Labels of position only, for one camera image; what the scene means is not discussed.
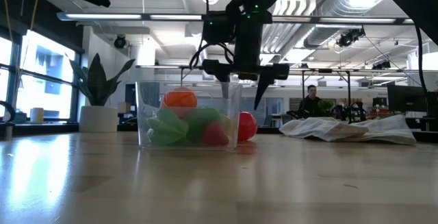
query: orange ball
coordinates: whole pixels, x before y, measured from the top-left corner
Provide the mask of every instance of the orange ball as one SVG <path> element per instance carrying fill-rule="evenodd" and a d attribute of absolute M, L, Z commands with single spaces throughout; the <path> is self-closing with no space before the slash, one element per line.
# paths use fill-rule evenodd
<path fill-rule="evenodd" d="M 195 108 L 198 105 L 198 98 L 189 88 L 178 87 L 164 95 L 163 105 L 174 108 Z"/>

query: clear plastic bin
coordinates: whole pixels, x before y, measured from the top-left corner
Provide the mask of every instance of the clear plastic bin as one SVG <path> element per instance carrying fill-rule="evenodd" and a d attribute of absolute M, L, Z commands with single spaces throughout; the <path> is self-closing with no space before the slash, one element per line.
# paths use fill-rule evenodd
<path fill-rule="evenodd" d="M 141 147 L 233 149 L 237 145 L 240 84 L 136 82 Z"/>

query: person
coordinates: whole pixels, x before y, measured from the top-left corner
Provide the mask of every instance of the person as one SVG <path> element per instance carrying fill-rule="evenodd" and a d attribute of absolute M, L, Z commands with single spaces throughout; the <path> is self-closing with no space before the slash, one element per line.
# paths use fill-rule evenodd
<path fill-rule="evenodd" d="M 307 87 L 307 94 L 306 98 L 300 102 L 299 110 L 306 110 L 310 115 L 317 114 L 319 112 L 318 103 L 321 99 L 316 96 L 316 86 L 309 85 Z"/>

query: computer monitor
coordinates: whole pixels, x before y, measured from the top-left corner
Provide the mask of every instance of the computer monitor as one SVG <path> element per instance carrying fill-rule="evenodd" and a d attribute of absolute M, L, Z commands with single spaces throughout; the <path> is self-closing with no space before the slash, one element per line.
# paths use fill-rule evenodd
<path fill-rule="evenodd" d="M 382 97 L 377 97 L 372 99 L 372 105 L 375 107 L 377 105 L 386 106 L 387 105 L 387 99 Z"/>
<path fill-rule="evenodd" d="M 388 86 L 389 110 L 427 112 L 427 100 L 421 87 Z"/>

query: plastic fruit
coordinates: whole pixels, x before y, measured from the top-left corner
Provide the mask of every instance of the plastic fruit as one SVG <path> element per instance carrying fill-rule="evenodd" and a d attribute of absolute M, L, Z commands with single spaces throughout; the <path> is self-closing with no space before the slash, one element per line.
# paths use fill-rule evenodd
<path fill-rule="evenodd" d="M 186 87 L 178 87 L 163 97 L 162 108 L 172 110 L 179 118 L 187 116 L 198 105 L 195 93 Z"/>
<path fill-rule="evenodd" d="M 233 131 L 233 121 L 227 115 L 221 114 L 220 123 L 226 135 L 231 135 Z"/>
<path fill-rule="evenodd" d="M 189 129 L 172 110 L 160 110 L 157 118 L 149 118 L 146 122 L 150 127 L 147 136 L 153 145 L 171 145 L 185 138 Z"/>
<path fill-rule="evenodd" d="M 248 112 L 241 112 L 239 119 L 239 134 L 237 141 L 245 141 L 252 138 L 257 133 L 257 121 Z"/>
<path fill-rule="evenodd" d="M 203 132 L 203 144 L 207 146 L 226 146 L 229 143 L 227 135 L 219 121 L 214 121 Z"/>
<path fill-rule="evenodd" d="M 198 98 L 189 88 L 178 87 L 164 95 L 163 104 L 172 108 L 195 108 Z"/>
<path fill-rule="evenodd" d="M 193 143 L 201 142 L 205 128 L 214 121 L 221 121 L 220 113 L 214 108 L 193 109 L 184 121 L 189 125 L 187 139 Z"/>

